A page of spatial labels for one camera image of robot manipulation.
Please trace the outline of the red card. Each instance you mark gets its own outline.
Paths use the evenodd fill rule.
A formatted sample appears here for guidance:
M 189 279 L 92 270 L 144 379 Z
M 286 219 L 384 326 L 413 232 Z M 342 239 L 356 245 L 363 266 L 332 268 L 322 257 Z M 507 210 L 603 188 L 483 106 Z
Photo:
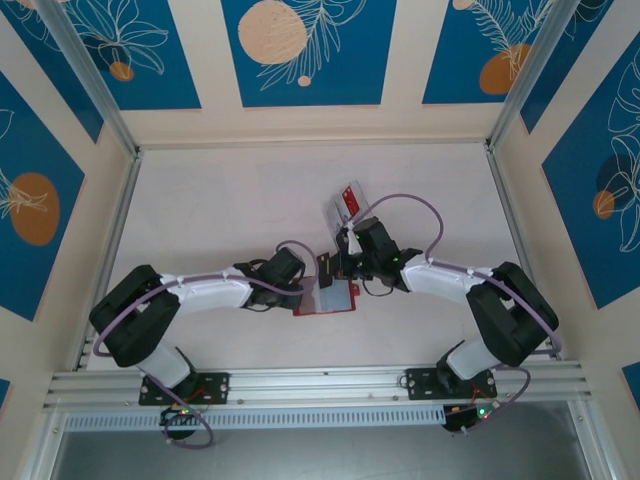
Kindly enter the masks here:
M 347 186 L 338 194 L 338 209 L 343 217 L 350 219 L 361 211 L 363 202 L 356 187 Z

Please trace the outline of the clear plastic card box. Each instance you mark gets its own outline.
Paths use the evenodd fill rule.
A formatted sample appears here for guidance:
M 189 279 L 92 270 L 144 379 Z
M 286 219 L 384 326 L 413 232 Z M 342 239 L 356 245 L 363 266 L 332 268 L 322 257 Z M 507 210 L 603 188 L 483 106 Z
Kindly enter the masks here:
M 359 190 L 358 197 L 363 202 L 363 205 L 359 214 L 350 219 L 346 219 L 345 217 L 343 217 L 338 209 L 338 194 L 347 186 L 356 187 Z M 356 220 L 359 220 L 361 218 L 370 217 L 371 214 L 367 214 L 367 215 L 364 214 L 364 212 L 369 207 L 370 207 L 369 202 L 367 201 L 364 191 L 362 190 L 362 187 L 358 181 L 351 181 L 345 186 L 339 188 L 323 206 L 324 218 L 325 218 L 329 233 L 331 235 L 331 238 L 335 239 L 335 237 L 339 234 L 341 229 L 345 227 L 347 223 L 351 221 L 353 218 L 355 218 Z

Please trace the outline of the long aluminium mounting rail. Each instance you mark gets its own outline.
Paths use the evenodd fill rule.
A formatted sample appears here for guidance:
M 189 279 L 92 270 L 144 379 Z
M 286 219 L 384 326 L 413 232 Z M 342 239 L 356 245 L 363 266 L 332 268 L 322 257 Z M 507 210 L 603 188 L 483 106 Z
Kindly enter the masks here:
M 229 393 L 222 408 L 356 407 L 438 404 L 410 400 L 405 371 L 422 366 L 294 369 L 228 369 Z M 528 361 L 520 369 L 492 372 L 497 396 L 482 401 L 589 400 L 592 392 L 577 361 Z M 133 370 L 74 371 L 54 374 L 45 396 L 46 412 L 133 410 L 142 375 Z

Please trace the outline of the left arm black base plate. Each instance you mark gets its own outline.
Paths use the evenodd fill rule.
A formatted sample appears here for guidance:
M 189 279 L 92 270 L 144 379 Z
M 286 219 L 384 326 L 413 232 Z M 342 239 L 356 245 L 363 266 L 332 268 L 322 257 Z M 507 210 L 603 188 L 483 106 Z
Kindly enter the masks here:
M 171 391 L 193 405 L 225 405 L 229 393 L 230 374 L 227 372 L 195 372 Z M 169 406 L 173 398 L 148 376 L 142 379 L 138 404 L 141 406 Z

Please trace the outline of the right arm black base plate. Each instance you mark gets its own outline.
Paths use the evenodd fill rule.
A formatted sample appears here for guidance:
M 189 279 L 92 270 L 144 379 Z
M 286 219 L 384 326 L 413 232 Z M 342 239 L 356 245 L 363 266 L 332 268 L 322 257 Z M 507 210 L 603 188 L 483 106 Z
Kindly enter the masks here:
M 490 370 L 462 380 L 446 367 L 410 368 L 405 371 L 405 378 L 410 400 L 471 400 L 478 395 L 484 398 L 497 396 Z

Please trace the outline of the aluminium side rail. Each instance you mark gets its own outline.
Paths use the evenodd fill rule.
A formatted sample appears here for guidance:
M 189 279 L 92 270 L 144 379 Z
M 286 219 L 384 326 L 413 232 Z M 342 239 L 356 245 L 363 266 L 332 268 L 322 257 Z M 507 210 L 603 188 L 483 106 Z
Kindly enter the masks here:
M 95 286 L 91 291 L 87 306 L 84 309 L 84 316 L 82 317 L 83 322 L 81 324 L 80 334 L 76 343 L 76 350 L 74 356 L 69 362 L 69 367 L 72 371 L 77 371 L 78 369 L 82 370 L 85 367 L 83 364 L 84 358 L 86 357 L 86 354 L 84 353 L 85 345 L 87 341 L 91 341 L 94 335 L 94 329 L 89 321 L 89 314 L 92 308 L 106 295 L 108 290 L 109 280 L 114 268 L 115 259 L 132 202 L 143 157 L 143 150 L 138 148 L 131 159 L 130 166 L 128 167 L 124 178 L 123 186 L 117 197 L 115 210 L 107 231 L 106 244 L 99 263 Z
M 532 281 L 532 283 L 543 292 L 542 287 L 540 286 L 532 263 L 531 258 L 527 249 L 525 237 L 524 237 L 524 228 L 523 224 L 519 219 L 515 197 L 511 192 L 509 184 L 507 182 L 506 174 L 503 172 L 503 168 L 501 167 L 494 150 L 490 147 L 490 145 L 485 142 L 483 144 L 486 158 L 488 161 L 488 165 L 496 186 L 496 190 L 498 192 L 498 196 L 500 199 L 500 203 L 502 205 L 504 215 L 510 230 L 510 234 L 512 237 L 512 241 L 514 243 L 514 247 L 516 250 L 517 257 L 519 259 L 519 263 Z

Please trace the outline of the blue floral wall panel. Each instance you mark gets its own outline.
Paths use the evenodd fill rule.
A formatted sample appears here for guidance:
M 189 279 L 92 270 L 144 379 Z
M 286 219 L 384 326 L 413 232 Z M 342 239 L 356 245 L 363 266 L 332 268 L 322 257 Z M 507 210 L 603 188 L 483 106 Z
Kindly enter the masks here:
M 14 28 L 87 135 L 97 144 L 104 120 L 32 0 L 0 0 L 0 12 Z
M 84 172 L 0 72 L 0 307 L 33 321 Z
M 450 0 L 422 103 L 502 102 L 555 0 Z
M 62 8 L 121 110 L 201 107 L 168 0 L 63 0 Z
M 245 108 L 375 106 L 397 0 L 220 0 Z
M 542 167 L 596 306 L 640 287 L 640 33 Z

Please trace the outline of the aluminium frame post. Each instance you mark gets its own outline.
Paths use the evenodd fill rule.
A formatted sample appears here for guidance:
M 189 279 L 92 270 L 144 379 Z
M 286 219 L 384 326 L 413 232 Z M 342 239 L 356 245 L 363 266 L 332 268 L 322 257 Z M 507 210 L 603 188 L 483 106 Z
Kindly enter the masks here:
M 497 152 L 506 140 L 514 122 L 520 117 L 520 110 L 562 37 L 579 2 L 580 0 L 554 0 L 551 4 L 549 15 L 542 23 L 525 63 L 507 94 L 496 123 L 487 138 L 486 146 L 489 153 L 495 154 Z
M 83 89 L 96 107 L 122 150 L 132 158 L 139 146 L 126 125 L 120 109 L 107 88 L 71 20 L 57 0 L 33 0 L 47 30 L 74 71 Z

